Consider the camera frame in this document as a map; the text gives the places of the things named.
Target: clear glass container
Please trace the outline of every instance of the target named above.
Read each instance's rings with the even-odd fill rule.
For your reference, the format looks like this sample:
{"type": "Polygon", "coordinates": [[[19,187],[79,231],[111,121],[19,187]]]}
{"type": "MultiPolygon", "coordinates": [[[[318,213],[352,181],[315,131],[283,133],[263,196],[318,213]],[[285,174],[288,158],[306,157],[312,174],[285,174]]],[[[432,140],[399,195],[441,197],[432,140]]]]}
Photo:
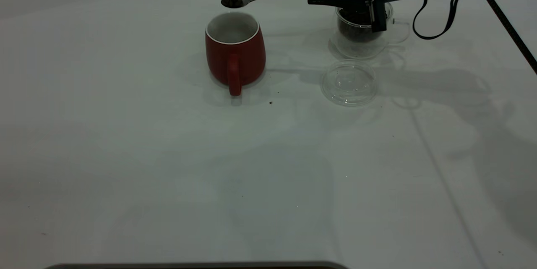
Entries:
{"type": "Polygon", "coordinates": [[[378,80],[363,61],[343,60],[324,74],[321,89],[330,101],[342,106],[362,106],[376,95],[378,80]]]}
{"type": "Polygon", "coordinates": [[[347,58],[370,59],[389,44],[401,43],[410,36],[410,24],[396,22],[394,9],[386,4],[386,26],[383,32],[373,32],[369,12],[357,13],[336,8],[332,44],[347,58]]]}

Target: tabletop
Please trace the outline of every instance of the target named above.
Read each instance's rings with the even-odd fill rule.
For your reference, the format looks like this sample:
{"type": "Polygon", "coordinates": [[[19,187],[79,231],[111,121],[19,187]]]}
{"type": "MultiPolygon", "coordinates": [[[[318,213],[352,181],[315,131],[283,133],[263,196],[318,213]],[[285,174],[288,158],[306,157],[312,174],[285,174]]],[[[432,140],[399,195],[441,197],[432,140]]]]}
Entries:
{"type": "MultiPolygon", "coordinates": [[[[537,0],[497,1],[537,54],[537,0]]],[[[537,267],[537,76],[485,0],[370,60],[359,108],[321,92],[334,9],[306,0],[243,9],[266,72],[231,99],[205,58],[219,2],[0,0],[0,268],[537,267]]]]}

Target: black strap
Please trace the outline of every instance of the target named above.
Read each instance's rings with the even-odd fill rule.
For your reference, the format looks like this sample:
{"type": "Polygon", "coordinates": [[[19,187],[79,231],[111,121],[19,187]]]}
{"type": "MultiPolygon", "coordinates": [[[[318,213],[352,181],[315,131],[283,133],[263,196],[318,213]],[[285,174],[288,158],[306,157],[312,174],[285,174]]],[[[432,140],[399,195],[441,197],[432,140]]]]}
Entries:
{"type": "Polygon", "coordinates": [[[423,11],[423,9],[425,9],[425,7],[427,6],[427,2],[428,2],[428,0],[423,0],[422,8],[418,11],[418,13],[416,13],[416,17],[414,17],[414,23],[412,23],[412,29],[414,30],[414,33],[419,38],[426,39],[426,40],[432,40],[432,39],[436,39],[438,37],[441,37],[443,34],[445,34],[447,32],[447,30],[449,30],[449,28],[451,28],[451,25],[453,25],[453,22],[455,21],[455,14],[457,13],[457,4],[459,3],[459,0],[451,0],[451,4],[450,4],[450,7],[449,7],[449,17],[447,19],[447,25],[446,25],[446,28],[444,29],[444,31],[441,32],[440,34],[438,34],[437,36],[431,36],[431,37],[420,35],[416,31],[416,19],[418,18],[418,15],[423,11]]]}

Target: red mug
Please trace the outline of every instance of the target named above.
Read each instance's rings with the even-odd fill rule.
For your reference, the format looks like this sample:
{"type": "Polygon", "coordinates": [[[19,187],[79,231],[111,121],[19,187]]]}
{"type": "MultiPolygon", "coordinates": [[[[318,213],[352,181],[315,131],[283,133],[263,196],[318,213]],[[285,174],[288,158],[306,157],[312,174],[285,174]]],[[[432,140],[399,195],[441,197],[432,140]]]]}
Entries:
{"type": "Polygon", "coordinates": [[[219,15],[207,25],[205,49],[209,69],[218,81],[240,96],[242,86],[259,78],[265,69],[265,43],[255,18],[247,13],[219,15]]]}

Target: loose tea leaves on spoon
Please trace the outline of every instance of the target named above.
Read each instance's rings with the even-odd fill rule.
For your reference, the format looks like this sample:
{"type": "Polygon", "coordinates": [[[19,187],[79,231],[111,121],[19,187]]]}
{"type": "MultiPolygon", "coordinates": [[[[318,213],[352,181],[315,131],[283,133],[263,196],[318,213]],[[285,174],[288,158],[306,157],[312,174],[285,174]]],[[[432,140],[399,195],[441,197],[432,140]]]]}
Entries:
{"type": "Polygon", "coordinates": [[[221,3],[224,7],[228,7],[230,9],[244,7],[244,3],[242,0],[222,0],[221,3]]]}

